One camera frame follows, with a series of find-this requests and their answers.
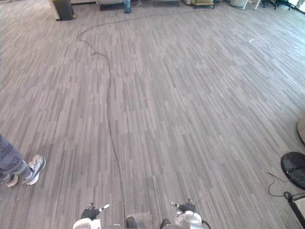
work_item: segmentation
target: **blue bottle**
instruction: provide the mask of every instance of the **blue bottle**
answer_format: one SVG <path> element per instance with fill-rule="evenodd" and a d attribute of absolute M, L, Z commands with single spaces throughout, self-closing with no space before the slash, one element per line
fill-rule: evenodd
<path fill-rule="evenodd" d="M 124 5 L 124 13 L 131 13 L 132 12 L 131 0 L 123 0 L 123 5 Z"/>

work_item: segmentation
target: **black round object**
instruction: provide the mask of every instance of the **black round object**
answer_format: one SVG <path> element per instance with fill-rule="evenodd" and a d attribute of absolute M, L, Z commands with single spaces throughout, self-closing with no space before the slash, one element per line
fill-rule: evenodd
<path fill-rule="evenodd" d="M 289 152 L 282 156 L 281 167 L 288 179 L 305 190 L 305 155 Z"/>
<path fill-rule="evenodd" d="M 129 216 L 126 220 L 126 227 L 127 228 L 137 228 L 137 223 L 134 217 Z"/>
<path fill-rule="evenodd" d="M 169 221 L 169 219 L 164 219 L 161 223 L 160 229 L 165 228 L 165 226 L 171 224 L 171 222 Z"/>

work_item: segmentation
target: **white sneaker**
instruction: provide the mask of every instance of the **white sneaker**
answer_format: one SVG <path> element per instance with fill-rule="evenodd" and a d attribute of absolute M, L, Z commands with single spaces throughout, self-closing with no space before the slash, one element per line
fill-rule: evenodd
<path fill-rule="evenodd" d="M 7 174 L 7 176 L 1 181 L 1 184 L 5 184 L 7 187 L 13 187 L 18 183 L 18 176 L 15 174 Z"/>
<path fill-rule="evenodd" d="M 32 170 L 32 177 L 26 179 L 24 183 L 33 185 L 38 181 L 40 171 L 45 167 L 46 159 L 42 155 L 36 155 L 33 160 L 28 164 Z"/>

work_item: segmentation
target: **black trash can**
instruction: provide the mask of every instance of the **black trash can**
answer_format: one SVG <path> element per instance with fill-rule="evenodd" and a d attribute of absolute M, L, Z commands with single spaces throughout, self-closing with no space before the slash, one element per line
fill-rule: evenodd
<path fill-rule="evenodd" d="M 53 0 L 61 21 L 73 20 L 73 9 L 70 0 Z"/>

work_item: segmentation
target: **black power cord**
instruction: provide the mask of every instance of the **black power cord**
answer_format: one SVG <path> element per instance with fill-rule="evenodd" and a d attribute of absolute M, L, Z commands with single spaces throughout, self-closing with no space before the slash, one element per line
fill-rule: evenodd
<path fill-rule="evenodd" d="M 268 192 L 269 192 L 269 194 L 270 194 L 271 196 L 273 196 L 273 197 L 285 197 L 286 199 L 292 199 L 292 197 L 294 197 L 294 196 L 304 195 L 304 194 L 305 194 L 305 192 L 301 192 L 301 193 L 297 193 L 297 194 L 291 195 L 291 193 L 290 193 L 290 192 L 287 192 L 287 191 L 284 192 L 283 195 L 274 195 L 274 194 L 272 194 L 272 193 L 270 192 L 270 187 L 271 187 L 271 185 L 273 185 L 273 184 L 275 183 L 275 178 L 278 179 L 278 180 L 280 180 L 280 181 L 282 181 L 282 182 L 285 182 L 285 183 L 287 183 L 287 182 L 289 182 L 289 181 L 282 180 L 282 179 L 278 178 L 276 175 L 274 175 L 274 174 L 272 174 L 272 173 L 270 173 L 270 172 L 268 172 L 268 174 L 270 174 L 270 175 L 273 177 L 273 182 L 268 186 Z"/>
<path fill-rule="evenodd" d="M 81 32 L 78 36 L 77 39 L 81 42 L 86 43 L 91 49 L 93 49 L 93 53 L 91 53 L 91 55 L 100 55 L 102 57 L 104 57 L 107 60 L 107 65 L 108 65 L 108 70 L 109 70 L 109 74 L 110 74 L 110 82 L 108 85 L 108 90 L 107 90 L 107 121 L 108 121 L 108 128 L 109 128 L 109 132 L 110 132 L 110 139 L 111 139 L 111 144 L 112 144 L 112 149 L 115 155 L 115 160 L 116 163 L 118 165 L 118 170 L 119 170 L 119 177 L 120 177 L 120 187 L 121 187 L 121 193 L 122 193 L 122 202 L 123 202 L 123 218 L 126 218 L 126 212 L 125 212 L 125 199 L 124 199 L 124 192 L 123 192 L 123 185 L 122 185 L 122 173 L 121 173 L 121 166 L 119 163 L 119 159 L 118 159 L 118 155 L 117 152 L 115 150 L 115 146 L 114 146 L 114 142 L 113 142 L 113 135 L 112 135 L 112 128 L 110 125 L 110 115 L 109 115 L 109 110 L 110 110 L 110 88 L 112 85 L 112 72 L 111 72 L 111 67 L 110 67 L 110 60 L 109 57 L 106 54 L 100 53 L 98 52 L 88 41 L 81 39 L 80 37 L 85 34 L 86 32 L 93 30 L 97 27 L 103 26 L 103 25 L 110 25 L 110 24 L 116 24 L 116 23 L 120 23 L 120 22 L 127 22 L 127 21 L 135 21 L 135 20 L 139 20 L 139 19 L 144 19 L 144 18 L 150 18 L 150 17 L 155 17 L 155 16 L 169 16 L 169 15 L 176 15 L 176 14 L 181 14 L 181 13 L 192 13 L 192 12 L 201 12 L 201 11 L 206 11 L 206 10 L 189 10 L 189 11 L 181 11 L 181 12 L 175 12 L 175 13 L 158 13 L 158 14 L 152 14 L 152 15 L 148 15 L 148 16 L 143 16 L 143 17 L 138 17 L 138 18 L 133 18 L 133 19 L 127 19 L 127 20 L 120 20 L 120 21 L 113 21 L 113 22 L 107 22 L 107 23 L 102 23 L 102 24 L 98 24 L 95 25 L 93 27 L 90 27 L 86 30 L 84 30 L 83 32 Z"/>

